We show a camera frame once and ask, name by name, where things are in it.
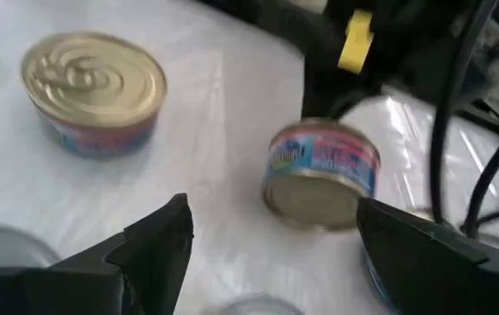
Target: yellow tag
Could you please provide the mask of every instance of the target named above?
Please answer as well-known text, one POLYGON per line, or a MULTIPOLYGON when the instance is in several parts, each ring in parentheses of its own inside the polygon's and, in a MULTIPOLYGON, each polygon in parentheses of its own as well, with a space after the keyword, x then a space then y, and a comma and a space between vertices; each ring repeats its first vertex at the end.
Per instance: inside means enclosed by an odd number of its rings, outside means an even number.
POLYGON ((359 74, 369 53, 374 34, 370 32, 372 15, 363 10, 355 10, 348 21, 347 40, 339 58, 339 67, 359 74))

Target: plastic sheet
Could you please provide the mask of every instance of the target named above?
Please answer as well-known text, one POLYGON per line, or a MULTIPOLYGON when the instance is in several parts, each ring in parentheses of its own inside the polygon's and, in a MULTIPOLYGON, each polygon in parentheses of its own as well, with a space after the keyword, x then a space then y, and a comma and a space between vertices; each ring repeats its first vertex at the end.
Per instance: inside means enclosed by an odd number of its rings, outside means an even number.
MULTIPOLYGON (((364 273, 358 232, 298 231, 261 200, 269 141, 299 119, 302 74, 288 45, 187 0, 0 0, 0 225, 68 257, 187 192, 195 238, 176 314, 213 314, 262 292, 306 314, 387 313, 364 273), (134 155, 75 157, 40 128, 19 62, 44 36, 76 30, 137 43, 167 73, 157 131, 134 155)), ((431 120, 431 107, 398 92, 344 119, 380 150, 379 200, 428 206, 431 120)), ((456 120, 449 140, 446 216, 457 223, 499 139, 456 120)), ((499 173, 484 210, 496 207, 499 173)), ((483 232, 499 237, 499 223, 483 232)))

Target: can lid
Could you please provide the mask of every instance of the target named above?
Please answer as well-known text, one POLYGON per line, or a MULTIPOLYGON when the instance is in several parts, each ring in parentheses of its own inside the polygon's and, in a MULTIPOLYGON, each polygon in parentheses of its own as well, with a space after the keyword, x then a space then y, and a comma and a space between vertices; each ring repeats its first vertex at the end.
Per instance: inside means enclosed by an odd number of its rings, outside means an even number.
POLYGON ((221 315, 304 315, 296 306, 267 295, 234 302, 221 315))
POLYGON ((0 227, 0 267, 46 268, 60 260, 45 243, 10 227, 0 227))
POLYGON ((264 187, 268 207, 303 227, 353 228, 358 199, 365 193, 350 181, 313 175, 290 174, 272 178, 264 187))
POLYGON ((126 127, 158 112, 164 71, 142 48, 96 32, 52 35, 28 51, 22 82, 51 118, 79 126, 126 127))

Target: upright can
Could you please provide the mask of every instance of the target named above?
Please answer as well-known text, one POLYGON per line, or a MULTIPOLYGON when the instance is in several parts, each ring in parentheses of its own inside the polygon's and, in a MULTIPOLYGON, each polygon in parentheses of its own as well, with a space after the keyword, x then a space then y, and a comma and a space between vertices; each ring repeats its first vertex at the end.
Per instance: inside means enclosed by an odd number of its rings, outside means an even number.
POLYGON ((166 94, 164 71, 151 55, 97 32, 41 40, 24 56, 21 76, 62 146, 90 157, 144 144, 166 94))
POLYGON ((358 199, 373 197, 380 155, 361 132, 335 121, 306 119, 271 141, 264 201, 302 227, 355 226, 358 199))

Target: white surface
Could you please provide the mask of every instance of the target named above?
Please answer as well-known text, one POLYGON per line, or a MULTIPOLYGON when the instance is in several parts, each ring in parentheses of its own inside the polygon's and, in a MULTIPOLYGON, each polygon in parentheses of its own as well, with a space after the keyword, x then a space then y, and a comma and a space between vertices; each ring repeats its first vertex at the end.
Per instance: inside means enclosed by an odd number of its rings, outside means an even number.
MULTIPOLYGON (((306 314, 384 314, 362 273, 356 231, 302 233, 261 201, 268 143, 299 119, 302 73, 289 46, 186 0, 0 0, 0 224, 69 257, 187 192, 195 239, 176 314, 208 314, 256 292, 306 314), (105 162, 75 157, 40 129, 19 61, 44 36, 73 30, 126 38, 165 69, 169 95, 158 130, 137 154, 105 162)), ((431 108, 396 95, 345 119, 380 150, 378 199, 428 205, 431 116, 431 108)), ((451 222, 465 215, 497 143, 467 122, 454 124, 446 156, 451 222)), ((499 174, 485 200, 486 209, 498 206, 499 174)), ((499 234, 499 223, 491 230, 499 234)))

